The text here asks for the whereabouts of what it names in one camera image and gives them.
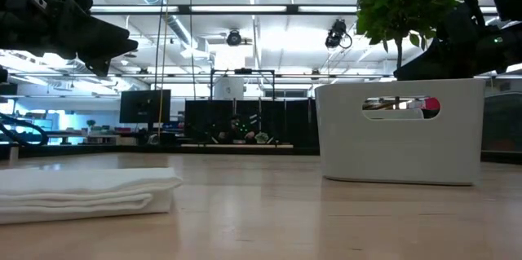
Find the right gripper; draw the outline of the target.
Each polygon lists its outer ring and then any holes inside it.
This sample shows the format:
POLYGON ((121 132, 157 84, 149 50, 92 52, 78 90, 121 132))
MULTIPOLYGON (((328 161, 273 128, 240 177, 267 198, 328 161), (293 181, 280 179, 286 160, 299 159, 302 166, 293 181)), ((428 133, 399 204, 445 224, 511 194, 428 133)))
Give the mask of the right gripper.
POLYGON ((461 3, 440 23, 438 39, 393 75, 397 81, 447 79, 445 59, 460 75, 505 73, 508 67, 522 64, 522 22, 487 25, 480 10, 461 3))

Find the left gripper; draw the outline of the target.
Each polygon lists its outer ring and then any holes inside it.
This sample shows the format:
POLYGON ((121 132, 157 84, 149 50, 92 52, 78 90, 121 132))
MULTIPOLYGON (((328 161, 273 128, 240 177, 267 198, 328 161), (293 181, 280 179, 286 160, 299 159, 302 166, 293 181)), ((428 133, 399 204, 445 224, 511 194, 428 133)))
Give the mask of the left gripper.
POLYGON ((130 32, 88 15, 93 0, 0 0, 0 49, 79 58, 97 77, 138 47, 130 32))

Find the grey plastic tupperware bin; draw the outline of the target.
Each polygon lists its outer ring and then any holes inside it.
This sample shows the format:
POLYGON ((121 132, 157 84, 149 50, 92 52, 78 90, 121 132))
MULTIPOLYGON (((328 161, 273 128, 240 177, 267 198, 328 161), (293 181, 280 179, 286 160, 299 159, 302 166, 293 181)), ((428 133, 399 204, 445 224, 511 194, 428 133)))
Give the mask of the grey plastic tupperware bin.
POLYGON ((342 181, 472 186, 480 181, 485 82, 362 82, 316 88, 321 173, 342 181), (440 111, 364 114, 370 97, 434 97, 440 111))

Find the green leafy plant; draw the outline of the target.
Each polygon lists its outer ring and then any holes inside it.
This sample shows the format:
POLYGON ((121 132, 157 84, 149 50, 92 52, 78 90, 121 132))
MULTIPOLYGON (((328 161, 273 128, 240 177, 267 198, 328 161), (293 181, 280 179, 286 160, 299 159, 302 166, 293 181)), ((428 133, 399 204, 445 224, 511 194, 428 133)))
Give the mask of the green leafy plant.
POLYGON ((356 33, 397 49, 396 69, 421 55, 435 39, 436 28, 463 0, 357 0, 356 33))

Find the black computer monitor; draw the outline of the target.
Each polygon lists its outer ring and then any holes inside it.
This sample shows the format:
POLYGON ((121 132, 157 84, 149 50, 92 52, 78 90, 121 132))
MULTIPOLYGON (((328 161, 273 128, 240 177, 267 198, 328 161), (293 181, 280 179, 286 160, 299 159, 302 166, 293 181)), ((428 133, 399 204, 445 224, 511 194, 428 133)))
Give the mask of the black computer monitor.
POLYGON ((120 123, 170 121, 170 90, 131 90, 121 93, 120 123))

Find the dark side partition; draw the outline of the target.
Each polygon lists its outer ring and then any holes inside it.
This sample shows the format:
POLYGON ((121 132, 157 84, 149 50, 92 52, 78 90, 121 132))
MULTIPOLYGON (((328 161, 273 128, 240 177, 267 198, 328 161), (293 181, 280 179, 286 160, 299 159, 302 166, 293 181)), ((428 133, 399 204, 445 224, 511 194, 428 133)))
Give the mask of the dark side partition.
POLYGON ((522 92, 484 98, 482 150, 522 152, 522 92))

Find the black overhead crossbar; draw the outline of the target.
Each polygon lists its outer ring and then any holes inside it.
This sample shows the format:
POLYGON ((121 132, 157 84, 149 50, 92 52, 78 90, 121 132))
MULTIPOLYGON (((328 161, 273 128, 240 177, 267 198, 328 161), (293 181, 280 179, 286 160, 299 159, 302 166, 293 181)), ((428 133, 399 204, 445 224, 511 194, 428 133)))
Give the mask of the black overhead crossbar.
POLYGON ((356 15, 357 8, 326 5, 95 5, 92 15, 356 15))

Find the black ceiling-mounted device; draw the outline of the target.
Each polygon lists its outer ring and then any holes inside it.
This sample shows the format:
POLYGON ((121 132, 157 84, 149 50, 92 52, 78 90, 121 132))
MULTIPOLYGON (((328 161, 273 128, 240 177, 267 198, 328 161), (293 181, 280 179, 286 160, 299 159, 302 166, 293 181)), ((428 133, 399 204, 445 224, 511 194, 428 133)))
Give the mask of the black ceiling-mounted device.
POLYGON ((325 39, 325 46, 328 49, 341 47, 348 49, 352 46, 353 40, 347 31, 345 20, 337 19, 328 31, 325 39))

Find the white cylindrical tank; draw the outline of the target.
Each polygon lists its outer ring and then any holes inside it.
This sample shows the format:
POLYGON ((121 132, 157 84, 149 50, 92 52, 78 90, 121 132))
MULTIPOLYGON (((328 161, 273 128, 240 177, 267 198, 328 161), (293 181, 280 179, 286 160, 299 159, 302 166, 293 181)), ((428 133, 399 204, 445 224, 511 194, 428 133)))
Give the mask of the white cylindrical tank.
POLYGON ((242 100, 245 93, 245 80, 239 77, 221 77, 213 85, 213 99, 242 100))

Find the white folded cloth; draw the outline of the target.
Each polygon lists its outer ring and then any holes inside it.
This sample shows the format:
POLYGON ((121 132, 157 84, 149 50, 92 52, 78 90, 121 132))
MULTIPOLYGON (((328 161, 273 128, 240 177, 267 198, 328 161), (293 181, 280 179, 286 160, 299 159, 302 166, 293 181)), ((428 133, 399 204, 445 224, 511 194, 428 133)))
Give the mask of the white folded cloth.
POLYGON ((170 212, 172 168, 0 170, 0 225, 170 212))

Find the black partition panels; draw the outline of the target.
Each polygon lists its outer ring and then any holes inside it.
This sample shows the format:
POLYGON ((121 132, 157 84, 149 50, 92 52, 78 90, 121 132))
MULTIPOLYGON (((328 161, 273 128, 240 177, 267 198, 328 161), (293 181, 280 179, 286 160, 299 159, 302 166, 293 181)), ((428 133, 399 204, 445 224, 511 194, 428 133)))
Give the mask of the black partition panels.
POLYGON ((187 101, 184 134, 196 143, 226 144, 218 141, 218 134, 234 115, 253 126, 252 144, 319 147, 314 99, 187 101))

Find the black aluminium table frame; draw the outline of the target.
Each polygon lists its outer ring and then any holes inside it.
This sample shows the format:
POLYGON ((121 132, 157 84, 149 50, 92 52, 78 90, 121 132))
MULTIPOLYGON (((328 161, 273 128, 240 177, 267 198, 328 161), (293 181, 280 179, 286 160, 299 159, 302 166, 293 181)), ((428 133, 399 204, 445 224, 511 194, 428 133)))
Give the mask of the black aluminium table frame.
POLYGON ((291 148, 289 145, 200 145, 181 146, 118 146, 118 145, 65 145, 18 147, 19 158, 45 156, 87 155, 110 152, 168 153, 168 154, 219 154, 219 155, 273 155, 319 156, 318 148, 291 148))

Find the black metal background frame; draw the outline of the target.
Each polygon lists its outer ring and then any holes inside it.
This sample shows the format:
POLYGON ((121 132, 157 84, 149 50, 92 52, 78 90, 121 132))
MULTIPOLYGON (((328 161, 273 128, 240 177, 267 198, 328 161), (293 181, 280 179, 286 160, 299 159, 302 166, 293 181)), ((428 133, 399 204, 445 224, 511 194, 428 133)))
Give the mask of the black metal background frame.
POLYGON ((248 91, 246 87, 246 83, 250 79, 255 80, 255 85, 263 90, 262 81, 265 80, 267 84, 272 86, 272 92, 275 92, 275 80, 276 74, 274 70, 268 69, 251 69, 251 68, 237 68, 237 69, 211 69, 210 70, 210 97, 209 100, 217 100, 213 99, 213 85, 216 79, 221 77, 239 77, 245 80, 245 93, 248 91))

